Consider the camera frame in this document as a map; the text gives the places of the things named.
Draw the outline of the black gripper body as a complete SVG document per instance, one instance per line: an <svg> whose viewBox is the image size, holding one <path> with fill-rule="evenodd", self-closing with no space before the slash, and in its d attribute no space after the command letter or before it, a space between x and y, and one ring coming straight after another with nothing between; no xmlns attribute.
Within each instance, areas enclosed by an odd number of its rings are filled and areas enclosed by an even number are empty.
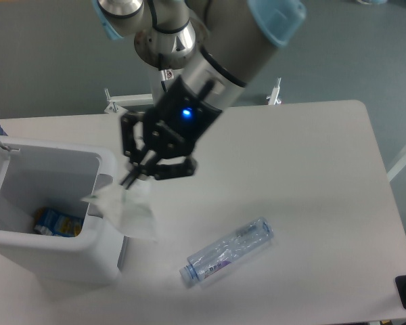
<svg viewBox="0 0 406 325"><path fill-rule="evenodd" d="M189 156L196 142L221 115L205 99L215 80L204 83L197 94L178 78L157 104L143 116L143 141L161 159Z"/></svg>

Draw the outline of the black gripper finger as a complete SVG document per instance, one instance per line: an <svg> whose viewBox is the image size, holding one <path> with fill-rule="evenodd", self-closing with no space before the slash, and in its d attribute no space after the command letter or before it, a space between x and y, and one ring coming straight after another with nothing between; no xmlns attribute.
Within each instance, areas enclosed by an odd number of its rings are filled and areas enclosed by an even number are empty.
<svg viewBox="0 0 406 325"><path fill-rule="evenodd" d="M154 117L155 110L147 110L146 112L128 111L120 118L122 151L123 155L129 158L130 163L129 173L120 182L121 186L132 186L138 177L154 176L155 174L156 155L153 155L146 164L142 164L150 148L144 144L142 149L138 149L134 134L134 127L137 123L149 124Z"/></svg>
<svg viewBox="0 0 406 325"><path fill-rule="evenodd" d="M191 177L197 169L197 161L192 156L187 156L182 162L167 165L159 164L161 158L155 154L145 164L136 164L129 174L123 179L123 187L130 188L141 177L153 177L155 180Z"/></svg>

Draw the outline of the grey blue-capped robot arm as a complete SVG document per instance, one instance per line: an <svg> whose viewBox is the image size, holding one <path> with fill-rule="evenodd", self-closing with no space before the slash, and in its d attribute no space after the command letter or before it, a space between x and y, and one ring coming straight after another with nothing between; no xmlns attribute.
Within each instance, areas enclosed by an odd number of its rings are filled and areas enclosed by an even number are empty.
<svg viewBox="0 0 406 325"><path fill-rule="evenodd" d="M153 104L121 116L136 179L189 177L198 140L306 18L300 1L94 1L107 36L133 36L151 69Z"/></svg>

